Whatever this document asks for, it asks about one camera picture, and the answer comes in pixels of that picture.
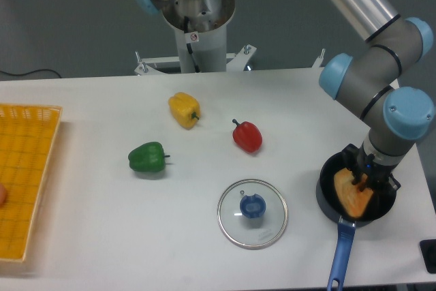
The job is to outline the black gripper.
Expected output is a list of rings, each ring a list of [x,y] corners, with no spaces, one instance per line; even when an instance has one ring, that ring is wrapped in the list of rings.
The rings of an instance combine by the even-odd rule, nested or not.
[[[345,167],[352,172],[352,184],[358,184],[358,190],[363,192],[367,187],[375,192],[396,192],[401,184],[394,178],[393,166],[384,166],[375,161],[375,155],[367,155],[364,148],[359,149],[353,144],[347,145],[341,151],[341,157]]]

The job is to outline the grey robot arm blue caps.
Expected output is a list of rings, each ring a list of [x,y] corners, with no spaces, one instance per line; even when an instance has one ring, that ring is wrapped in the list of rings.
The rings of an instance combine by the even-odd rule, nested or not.
[[[434,104],[421,90],[392,83],[433,45],[433,32],[418,18],[404,19],[387,0],[331,0],[369,49],[360,57],[339,54],[320,74],[323,90],[370,130],[361,147],[346,147],[345,166],[360,189],[387,191],[399,184],[392,171],[427,132]],[[234,0],[136,0],[149,14],[162,13],[174,29],[181,70],[237,72],[254,48],[226,58],[226,26]]]

